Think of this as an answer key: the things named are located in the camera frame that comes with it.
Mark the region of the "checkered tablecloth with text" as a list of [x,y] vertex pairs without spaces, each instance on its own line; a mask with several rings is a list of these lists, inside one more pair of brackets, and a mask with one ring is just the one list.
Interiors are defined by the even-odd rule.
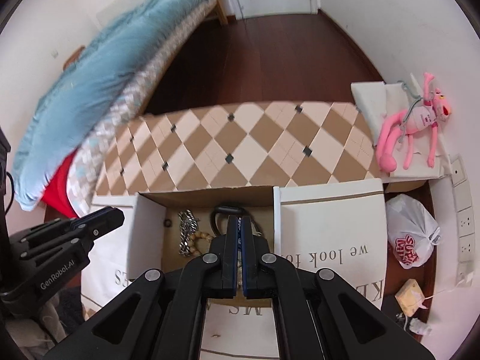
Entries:
[[92,316],[127,276],[137,194],[270,186],[272,252],[295,267],[337,272],[374,306],[383,302],[386,213],[371,133],[351,103],[243,103],[133,119],[115,134],[89,206],[124,224],[102,236],[81,273]]

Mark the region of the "red blanket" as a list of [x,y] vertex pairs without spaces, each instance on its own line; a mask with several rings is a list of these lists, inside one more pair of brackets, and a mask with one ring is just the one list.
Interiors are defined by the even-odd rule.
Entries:
[[77,218],[67,195],[68,172],[77,151],[73,150],[58,167],[47,185],[42,201],[68,218]]

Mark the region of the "beige small box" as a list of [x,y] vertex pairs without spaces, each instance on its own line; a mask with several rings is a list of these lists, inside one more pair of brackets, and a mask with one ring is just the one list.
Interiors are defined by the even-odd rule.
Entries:
[[425,309],[425,295],[414,279],[407,280],[394,298],[406,317],[412,317],[418,309]]

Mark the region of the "white power strip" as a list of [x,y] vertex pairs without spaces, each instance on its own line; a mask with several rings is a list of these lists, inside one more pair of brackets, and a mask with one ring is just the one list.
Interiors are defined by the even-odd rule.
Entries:
[[475,217],[470,183],[460,155],[451,161],[451,183],[458,240],[456,285],[470,287],[475,271]]

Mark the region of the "checkered bed sheet mattress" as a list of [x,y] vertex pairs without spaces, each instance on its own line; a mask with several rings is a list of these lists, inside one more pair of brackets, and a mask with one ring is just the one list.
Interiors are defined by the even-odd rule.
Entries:
[[69,155],[65,186],[69,217],[81,217],[89,212],[103,162],[117,131],[134,119],[150,101],[168,65],[193,31],[214,10],[217,2],[218,0],[201,2],[181,20],[149,62],[134,73],[133,79],[84,141]]

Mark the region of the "white cloth covered box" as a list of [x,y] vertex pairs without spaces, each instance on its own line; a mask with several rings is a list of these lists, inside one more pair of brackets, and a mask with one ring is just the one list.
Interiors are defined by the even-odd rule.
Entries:
[[425,100],[419,88],[403,81],[351,84],[373,135],[374,160],[390,180],[433,180],[452,170],[441,131],[450,106],[438,92]]

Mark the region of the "white cardboard box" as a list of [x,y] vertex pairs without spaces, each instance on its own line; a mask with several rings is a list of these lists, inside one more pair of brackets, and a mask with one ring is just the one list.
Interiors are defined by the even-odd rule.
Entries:
[[273,250],[274,197],[270,186],[203,189],[171,193],[139,193],[135,197],[131,233],[128,242],[127,276],[131,281],[156,269],[162,276],[162,292],[172,296],[178,306],[192,307],[207,300],[227,306],[230,311],[260,314],[271,308],[269,289],[260,284],[272,284],[257,261],[258,295],[252,300],[241,294],[239,285],[235,296],[227,296],[222,289],[222,259],[228,219],[220,224],[221,236],[212,242],[203,241],[201,255],[183,257],[180,254],[182,211],[191,211],[201,233],[214,235],[210,213],[216,206],[233,203],[247,209],[261,226],[264,240],[255,241],[255,250]]

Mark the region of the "black fitness band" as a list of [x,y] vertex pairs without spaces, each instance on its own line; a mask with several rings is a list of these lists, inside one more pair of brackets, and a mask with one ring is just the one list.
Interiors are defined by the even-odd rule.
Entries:
[[234,205],[233,203],[224,203],[217,205],[210,213],[210,225],[214,236],[221,236],[223,233],[220,230],[219,224],[223,219],[230,216],[243,217],[249,216],[252,224],[252,232],[256,236],[263,236],[261,226],[256,222],[254,216],[244,207]]

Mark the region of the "light blue quilt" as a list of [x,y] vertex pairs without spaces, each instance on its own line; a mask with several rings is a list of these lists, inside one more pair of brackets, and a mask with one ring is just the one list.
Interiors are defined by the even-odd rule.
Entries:
[[39,99],[13,161],[15,200],[40,202],[50,179],[172,35],[208,0],[144,0],[110,21]]

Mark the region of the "brown pillow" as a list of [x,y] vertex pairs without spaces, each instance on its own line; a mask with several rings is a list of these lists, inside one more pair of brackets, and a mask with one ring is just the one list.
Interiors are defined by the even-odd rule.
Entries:
[[68,57],[68,59],[65,61],[63,65],[63,71],[65,71],[71,64],[73,64],[75,61],[78,60],[78,58],[80,57],[81,53],[85,48],[86,48],[85,46],[80,46]]

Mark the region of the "pink panther plush toy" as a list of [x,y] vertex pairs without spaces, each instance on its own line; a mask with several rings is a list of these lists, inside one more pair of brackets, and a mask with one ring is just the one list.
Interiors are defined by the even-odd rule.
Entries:
[[448,120],[452,113],[452,107],[439,88],[431,91],[434,75],[425,72],[423,78],[423,94],[413,95],[414,103],[409,108],[387,116],[382,124],[375,155],[377,164],[383,172],[391,174],[396,170],[394,148],[405,137],[408,142],[408,151],[403,161],[403,169],[408,170],[414,155],[414,136],[425,130],[431,131],[426,164],[429,168],[433,168],[435,165],[439,123]]

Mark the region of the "white plastic shopping bag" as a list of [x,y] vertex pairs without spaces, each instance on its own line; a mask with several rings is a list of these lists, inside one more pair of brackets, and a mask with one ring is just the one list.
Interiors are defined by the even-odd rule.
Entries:
[[421,267],[441,240],[435,218],[416,199],[406,194],[385,204],[387,238],[403,269]]

